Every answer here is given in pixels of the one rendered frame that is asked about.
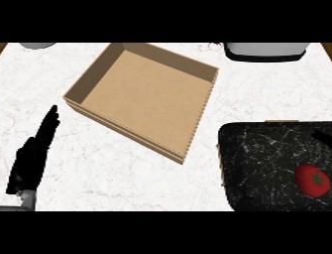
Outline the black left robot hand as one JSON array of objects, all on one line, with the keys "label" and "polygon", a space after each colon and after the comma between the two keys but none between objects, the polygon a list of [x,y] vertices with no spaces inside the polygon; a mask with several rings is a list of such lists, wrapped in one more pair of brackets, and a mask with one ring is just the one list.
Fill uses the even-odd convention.
[{"label": "black left robot hand", "polygon": [[16,151],[6,187],[8,194],[16,194],[19,191],[34,191],[39,188],[47,153],[59,124],[58,106],[53,105],[42,121],[36,136],[28,138],[24,146]]}]

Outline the red tomato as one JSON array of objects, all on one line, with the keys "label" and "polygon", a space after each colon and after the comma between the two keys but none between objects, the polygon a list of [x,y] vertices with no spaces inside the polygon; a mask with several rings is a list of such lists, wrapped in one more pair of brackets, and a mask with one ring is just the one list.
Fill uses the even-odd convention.
[{"label": "red tomato", "polygon": [[294,179],[300,191],[309,197],[321,197],[331,189],[331,181],[319,168],[309,164],[294,169]]}]

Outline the black marbled tray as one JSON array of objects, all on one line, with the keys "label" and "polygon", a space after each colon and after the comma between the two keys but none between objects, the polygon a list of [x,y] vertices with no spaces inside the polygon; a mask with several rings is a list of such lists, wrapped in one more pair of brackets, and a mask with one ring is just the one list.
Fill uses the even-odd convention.
[{"label": "black marbled tray", "polygon": [[[332,150],[312,137],[332,136],[332,121],[238,122],[219,130],[223,186],[235,211],[332,211]],[[329,178],[329,191],[307,196],[294,170],[309,164]]]}]

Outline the open cardboard box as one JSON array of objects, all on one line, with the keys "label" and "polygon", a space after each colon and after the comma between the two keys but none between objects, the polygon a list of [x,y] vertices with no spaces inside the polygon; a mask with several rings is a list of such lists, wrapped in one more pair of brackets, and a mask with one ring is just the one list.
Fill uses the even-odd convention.
[{"label": "open cardboard box", "polygon": [[64,95],[76,112],[183,163],[219,69],[146,43],[107,46]]}]

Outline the grey appliance with black base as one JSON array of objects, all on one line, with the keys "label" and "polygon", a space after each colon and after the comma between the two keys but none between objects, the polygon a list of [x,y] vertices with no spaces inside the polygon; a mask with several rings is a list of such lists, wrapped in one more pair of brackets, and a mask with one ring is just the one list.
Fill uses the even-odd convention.
[{"label": "grey appliance with black base", "polygon": [[225,43],[232,61],[251,63],[294,62],[306,54],[309,43]]}]

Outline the grey round object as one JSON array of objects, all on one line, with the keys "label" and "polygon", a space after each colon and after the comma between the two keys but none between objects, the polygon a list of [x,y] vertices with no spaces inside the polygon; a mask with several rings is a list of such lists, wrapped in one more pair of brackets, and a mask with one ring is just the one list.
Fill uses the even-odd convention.
[{"label": "grey round object", "polygon": [[50,47],[55,43],[19,43],[25,49],[39,50]]}]

